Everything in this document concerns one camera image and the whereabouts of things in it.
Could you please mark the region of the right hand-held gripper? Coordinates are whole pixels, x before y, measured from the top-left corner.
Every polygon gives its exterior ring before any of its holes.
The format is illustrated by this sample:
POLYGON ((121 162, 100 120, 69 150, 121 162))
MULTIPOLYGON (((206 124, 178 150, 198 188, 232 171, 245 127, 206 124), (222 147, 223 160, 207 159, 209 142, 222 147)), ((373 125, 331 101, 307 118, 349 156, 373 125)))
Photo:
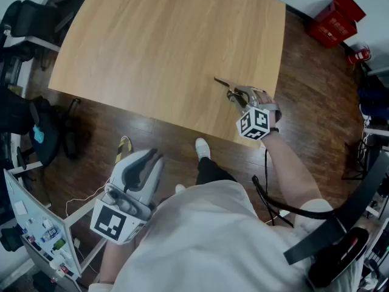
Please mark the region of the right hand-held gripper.
POLYGON ((278 104, 264 90, 214 77, 214 81, 233 92, 232 98, 241 116, 236 122, 239 135, 258 141, 269 134, 269 111, 278 110, 278 104))

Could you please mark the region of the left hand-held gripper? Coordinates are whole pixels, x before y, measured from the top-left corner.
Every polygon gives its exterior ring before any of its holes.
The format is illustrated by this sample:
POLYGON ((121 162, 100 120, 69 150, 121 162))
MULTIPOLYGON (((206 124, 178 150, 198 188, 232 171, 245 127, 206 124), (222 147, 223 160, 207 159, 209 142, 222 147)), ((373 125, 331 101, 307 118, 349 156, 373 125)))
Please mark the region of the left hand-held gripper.
POLYGON ((115 165, 103 197, 95 202, 92 231, 123 245, 147 225, 156 210, 151 200, 164 166, 163 158, 153 161, 156 153, 156 148, 137 151, 115 165))

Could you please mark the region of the person's right forearm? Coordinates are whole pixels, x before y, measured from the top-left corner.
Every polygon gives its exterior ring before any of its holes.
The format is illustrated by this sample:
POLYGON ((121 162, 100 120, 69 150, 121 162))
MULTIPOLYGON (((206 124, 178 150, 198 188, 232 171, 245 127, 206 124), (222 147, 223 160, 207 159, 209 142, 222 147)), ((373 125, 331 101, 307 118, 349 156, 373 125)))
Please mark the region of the person's right forearm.
POLYGON ((286 204, 299 208, 322 198, 314 177, 278 132, 270 132, 262 138, 262 143, 270 154, 286 204))

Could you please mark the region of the person's left forearm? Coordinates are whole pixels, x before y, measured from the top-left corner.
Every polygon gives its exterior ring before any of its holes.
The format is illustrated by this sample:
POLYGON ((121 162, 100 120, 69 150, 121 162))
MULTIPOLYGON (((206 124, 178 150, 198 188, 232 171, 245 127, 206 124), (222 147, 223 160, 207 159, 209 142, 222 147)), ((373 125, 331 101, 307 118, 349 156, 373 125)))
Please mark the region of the person's left forearm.
POLYGON ((99 283, 113 284, 127 262, 131 254, 136 249, 136 241, 118 245, 107 241, 103 253, 103 260, 99 272, 99 283))

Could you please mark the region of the person's right hand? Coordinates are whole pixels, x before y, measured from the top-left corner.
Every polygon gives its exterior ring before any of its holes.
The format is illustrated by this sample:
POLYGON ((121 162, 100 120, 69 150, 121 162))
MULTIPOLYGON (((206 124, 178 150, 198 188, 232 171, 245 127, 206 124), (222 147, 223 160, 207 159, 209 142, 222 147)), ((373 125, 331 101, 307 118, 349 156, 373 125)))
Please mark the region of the person's right hand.
POLYGON ((282 114, 279 110, 269 111, 269 129, 276 128, 277 122, 281 119, 282 114))

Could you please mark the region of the yellow black striped floor strip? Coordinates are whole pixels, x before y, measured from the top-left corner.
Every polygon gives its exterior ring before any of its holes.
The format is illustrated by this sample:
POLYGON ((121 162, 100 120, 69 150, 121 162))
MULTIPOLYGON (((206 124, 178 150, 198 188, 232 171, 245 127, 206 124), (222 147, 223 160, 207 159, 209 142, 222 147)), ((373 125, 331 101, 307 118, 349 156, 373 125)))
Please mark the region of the yellow black striped floor strip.
POLYGON ((128 136, 122 136, 117 149, 115 164, 133 153, 133 145, 128 136))

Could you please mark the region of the person's black trouser leg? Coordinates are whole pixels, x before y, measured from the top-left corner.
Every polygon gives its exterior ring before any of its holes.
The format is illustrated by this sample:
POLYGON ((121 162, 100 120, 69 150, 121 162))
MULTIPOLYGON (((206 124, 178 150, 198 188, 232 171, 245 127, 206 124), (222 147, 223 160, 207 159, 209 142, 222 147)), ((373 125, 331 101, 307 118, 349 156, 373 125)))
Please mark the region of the person's black trouser leg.
POLYGON ((214 181, 229 180, 236 182, 236 179, 227 171, 208 157, 203 157, 198 164, 198 177, 196 185, 211 183, 214 181))

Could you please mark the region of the black floor bag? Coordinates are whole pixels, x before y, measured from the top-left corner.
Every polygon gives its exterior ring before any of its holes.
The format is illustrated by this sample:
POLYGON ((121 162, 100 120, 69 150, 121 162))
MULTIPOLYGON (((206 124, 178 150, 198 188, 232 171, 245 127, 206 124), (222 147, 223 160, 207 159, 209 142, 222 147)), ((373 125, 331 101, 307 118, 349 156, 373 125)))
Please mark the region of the black floor bag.
POLYGON ((76 160, 82 154, 82 149, 91 139, 91 132, 80 130, 76 127, 76 120, 73 113, 81 103, 79 98, 72 99, 68 109, 63 113, 61 118, 63 124, 63 150, 67 158, 76 160))

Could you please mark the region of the black office chair with cloth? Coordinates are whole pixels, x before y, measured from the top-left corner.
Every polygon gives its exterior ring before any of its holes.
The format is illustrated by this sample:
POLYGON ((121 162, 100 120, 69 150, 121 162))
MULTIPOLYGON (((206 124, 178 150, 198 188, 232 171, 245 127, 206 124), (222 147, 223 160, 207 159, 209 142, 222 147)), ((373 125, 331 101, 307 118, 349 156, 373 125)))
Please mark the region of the black office chair with cloth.
POLYGON ((61 145, 61 127, 57 111, 48 100, 39 96, 29 103, 29 115, 32 127, 29 130, 29 139, 32 146, 25 151, 17 148, 17 160, 23 170, 29 165, 27 162, 31 154, 36 154, 38 162, 47 167, 56 157, 61 145), (44 133, 44 142, 37 143, 33 138, 33 127, 38 126, 44 133))

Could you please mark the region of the person in white coat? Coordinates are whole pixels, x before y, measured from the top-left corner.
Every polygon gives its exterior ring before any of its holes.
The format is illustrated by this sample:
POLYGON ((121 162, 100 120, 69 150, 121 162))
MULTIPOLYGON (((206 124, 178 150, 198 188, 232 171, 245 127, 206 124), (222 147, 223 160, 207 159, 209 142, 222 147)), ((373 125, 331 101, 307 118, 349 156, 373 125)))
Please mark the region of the person in white coat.
POLYGON ((267 225, 237 182, 189 187, 157 208, 115 282, 89 292, 314 292, 311 261, 290 265, 284 253, 320 225, 267 225))

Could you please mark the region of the clear bottle with blue label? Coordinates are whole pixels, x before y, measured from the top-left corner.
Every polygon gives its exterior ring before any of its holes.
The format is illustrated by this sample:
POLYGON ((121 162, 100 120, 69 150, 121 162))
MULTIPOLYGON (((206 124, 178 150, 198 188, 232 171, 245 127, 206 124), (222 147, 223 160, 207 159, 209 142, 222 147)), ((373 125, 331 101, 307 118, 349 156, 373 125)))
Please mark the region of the clear bottle with blue label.
POLYGON ((57 226, 53 226, 50 229, 46 230, 45 233, 41 237, 41 241, 43 243, 50 241, 60 232, 60 228, 57 226))

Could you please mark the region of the white desk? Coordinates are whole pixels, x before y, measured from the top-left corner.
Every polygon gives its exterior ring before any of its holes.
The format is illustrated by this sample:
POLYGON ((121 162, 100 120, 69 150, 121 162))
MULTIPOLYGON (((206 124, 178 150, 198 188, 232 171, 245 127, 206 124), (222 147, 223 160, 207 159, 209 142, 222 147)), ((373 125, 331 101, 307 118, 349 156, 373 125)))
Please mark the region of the white desk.
POLYGON ((31 245, 38 245, 41 248, 40 253, 46 253, 52 258, 49 265, 54 270, 53 279, 55 281, 68 274, 71 274, 73 279, 81 277, 84 270, 104 247, 106 240, 100 239, 93 250, 80 262, 72 239, 71 226, 92 211, 95 202, 103 194, 94 195, 86 204, 62 219, 28 192, 14 177, 15 174, 16 169, 4 170, 10 203, 16 221, 24 233, 23 239, 31 245), (50 241, 43 243, 42 235, 53 226, 59 227, 60 232, 50 241))

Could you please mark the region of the large red cardboard box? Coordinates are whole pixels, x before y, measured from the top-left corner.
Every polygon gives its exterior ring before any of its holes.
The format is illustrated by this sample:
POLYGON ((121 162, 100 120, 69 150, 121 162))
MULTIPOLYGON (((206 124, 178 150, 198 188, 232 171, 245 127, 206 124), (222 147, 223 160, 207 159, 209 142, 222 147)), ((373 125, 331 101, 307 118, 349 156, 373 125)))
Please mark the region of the large red cardboard box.
POLYGON ((357 27, 356 22, 347 14, 329 5, 310 22, 307 33, 327 49, 331 49, 356 35, 357 27))

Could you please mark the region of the red fire extinguisher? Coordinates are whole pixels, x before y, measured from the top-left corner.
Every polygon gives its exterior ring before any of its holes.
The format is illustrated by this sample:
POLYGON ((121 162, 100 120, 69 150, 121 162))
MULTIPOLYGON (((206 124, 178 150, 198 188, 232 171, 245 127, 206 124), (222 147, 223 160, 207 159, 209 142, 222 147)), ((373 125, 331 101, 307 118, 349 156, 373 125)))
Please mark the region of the red fire extinguisher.
POLYGON ((368 61, 371 58, 371 50, 367 43, 357 43, 353 46, 351 52, 347 56, 350 64, 361 63, 368 61))

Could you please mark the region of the black pack with red mark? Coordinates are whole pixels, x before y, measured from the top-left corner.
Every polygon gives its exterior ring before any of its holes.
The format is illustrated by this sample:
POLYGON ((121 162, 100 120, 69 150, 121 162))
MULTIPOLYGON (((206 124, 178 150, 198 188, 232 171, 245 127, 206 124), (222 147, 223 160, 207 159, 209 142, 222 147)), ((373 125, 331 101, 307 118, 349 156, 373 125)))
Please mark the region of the black pack with red mark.
POLYGON ((327 287, 362 256, 368 239, 366 229, 354 227, 337 244, 321 250, 308 272, 310 283, 316 288, 327 287))

